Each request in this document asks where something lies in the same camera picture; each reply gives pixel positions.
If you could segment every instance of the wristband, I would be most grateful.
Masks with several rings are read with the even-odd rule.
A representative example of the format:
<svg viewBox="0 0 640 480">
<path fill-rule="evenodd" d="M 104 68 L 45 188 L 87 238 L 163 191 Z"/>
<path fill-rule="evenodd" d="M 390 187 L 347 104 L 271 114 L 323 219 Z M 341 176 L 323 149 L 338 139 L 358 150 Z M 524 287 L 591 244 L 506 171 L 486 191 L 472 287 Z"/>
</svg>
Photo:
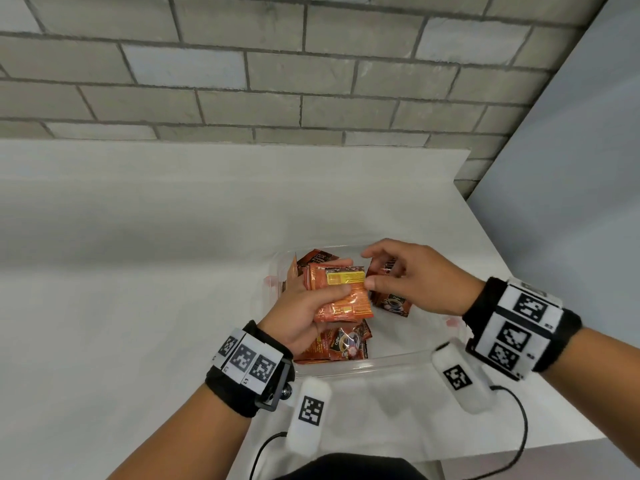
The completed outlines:
<svg viewBox="0 0 640 480">
<path fill-rule="evenodd" d="M 251 321 L 220 347 L 205 384 L 233 411 L 251 418 L 260 408 L 275 410 L 285 382 L 295 379 L 292 359 L 288 348 Z"/>
<path fill-rule="evenodd" d="M 516 381 L 546 371 L 582 327 L 560 299 L 515 278 L 489 278 L 462 318 L 474 333 L 467 352 Z"/>
</svg>

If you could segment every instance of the backsplash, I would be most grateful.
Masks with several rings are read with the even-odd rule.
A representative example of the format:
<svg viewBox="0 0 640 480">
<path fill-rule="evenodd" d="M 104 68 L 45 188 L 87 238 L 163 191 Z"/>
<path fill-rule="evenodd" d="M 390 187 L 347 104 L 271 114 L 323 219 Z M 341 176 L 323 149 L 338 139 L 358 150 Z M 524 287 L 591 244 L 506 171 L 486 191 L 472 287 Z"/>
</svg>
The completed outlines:
<svg viewBox="0 0 640 480">
<path fill-rule="evenodd" d="M 470 148 L 604 0 L 0 0 L 0 137 Z"/>
</svg>

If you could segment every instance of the person's left hand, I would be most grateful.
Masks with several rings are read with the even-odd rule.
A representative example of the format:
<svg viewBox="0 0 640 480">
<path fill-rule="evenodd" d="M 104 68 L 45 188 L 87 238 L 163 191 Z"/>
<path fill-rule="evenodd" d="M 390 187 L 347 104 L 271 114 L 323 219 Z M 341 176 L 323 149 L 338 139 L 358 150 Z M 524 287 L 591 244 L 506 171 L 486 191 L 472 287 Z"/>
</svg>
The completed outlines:
<svg viewBox="0 0 640 480">
<path fill-rule="evenodd" d="M 331 266 L 353 266 L 352 259 L 338 259 L 325 263 Z M 298 276 L 296 259 L 287 272 L 287 288 L 280 295 L 258 328 L 268 333 L 295 356 L 309 348 L 311 343 L 327 328 L 340 327 L 344 323 L 316 323 L 314 315 L 321 306 L 344 298 L 351 292 L 351 285 L 332 285 L 320 290 L 306 290 Z"/>
</svg>

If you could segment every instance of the yellow label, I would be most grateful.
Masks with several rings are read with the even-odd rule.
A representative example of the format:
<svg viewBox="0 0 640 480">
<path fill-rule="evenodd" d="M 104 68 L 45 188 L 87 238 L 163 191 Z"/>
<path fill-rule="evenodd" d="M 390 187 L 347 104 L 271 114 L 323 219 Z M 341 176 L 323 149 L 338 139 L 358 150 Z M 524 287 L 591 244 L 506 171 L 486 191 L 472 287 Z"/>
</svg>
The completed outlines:
<svg viewBox="0 0 640 480">
<path fill-rule="evenodd" d="M 364 271 L 345 271 L 344 273 L 327 273 L 328 285 L 345 285 L 351 283 L 363 283 Z"/>
</svg>

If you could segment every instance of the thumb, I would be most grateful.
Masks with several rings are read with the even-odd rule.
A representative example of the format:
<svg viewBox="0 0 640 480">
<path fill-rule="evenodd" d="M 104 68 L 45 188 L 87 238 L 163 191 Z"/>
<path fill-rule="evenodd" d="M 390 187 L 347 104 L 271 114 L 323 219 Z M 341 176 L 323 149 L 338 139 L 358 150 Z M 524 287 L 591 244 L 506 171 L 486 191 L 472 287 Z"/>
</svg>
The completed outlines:
<svg viewBox="0 0 640 480">
<path fill-rule="evenodd" d="M 406 285 L 405 278 L 394 278 L 393 276 L 373 275 L 367 276 L 364 280 L 364 288 L 369 291 L 377 291 L 379 293 L 396 294 L 398 296 L 406 296 L 404 288 Z"/>
<path fill-rule="evenodd" d="M 307 291 L 307 299 L 315 308 L 338 301 L 351 293 L 351 285 L 331 285 L 320 290 Z"/>
</svg>

